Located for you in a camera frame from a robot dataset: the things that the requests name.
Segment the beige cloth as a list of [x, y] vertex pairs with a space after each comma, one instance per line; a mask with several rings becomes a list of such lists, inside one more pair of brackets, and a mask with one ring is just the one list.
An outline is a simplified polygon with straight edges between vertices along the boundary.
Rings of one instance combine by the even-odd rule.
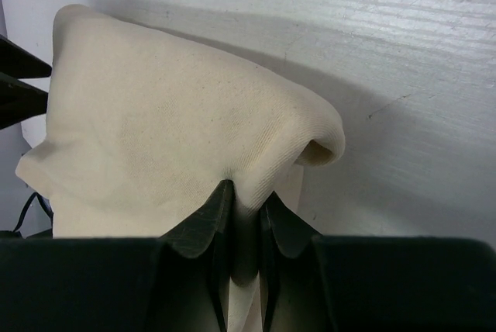
[[272, 192], [296, 208], [303, 169], [339, 160], [324, 98], [223, 50], [84, 5], [53, 21], [44, 140], [16, 175], [47, 198], [55, 237], [158, 237], [222, 180], [235, 185], [228, 328], [262, 328], [255, 221]]

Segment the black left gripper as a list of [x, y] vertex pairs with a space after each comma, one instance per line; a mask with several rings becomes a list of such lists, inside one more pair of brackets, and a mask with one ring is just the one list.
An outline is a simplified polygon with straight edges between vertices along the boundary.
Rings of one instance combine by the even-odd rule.
[[47, 112], [48, 93], [24, 79], [49, 78], [52, 67], [1, 36], [1, 129]]

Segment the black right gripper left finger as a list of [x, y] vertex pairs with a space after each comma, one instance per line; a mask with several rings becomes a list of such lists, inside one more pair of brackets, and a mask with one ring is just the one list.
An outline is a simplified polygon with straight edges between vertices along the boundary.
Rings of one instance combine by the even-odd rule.
[[232, 261], [233, 183], [160, 239], [154, 283], [155, 331], [226, 331]]

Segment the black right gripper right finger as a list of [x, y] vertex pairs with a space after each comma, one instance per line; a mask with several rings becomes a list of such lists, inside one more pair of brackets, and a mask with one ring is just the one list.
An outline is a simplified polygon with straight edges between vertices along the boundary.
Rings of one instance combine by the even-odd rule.
[[327, 331], [329, 318], [312, 239], [319, 233], [272, 193], [258, 216], [264, 331]]

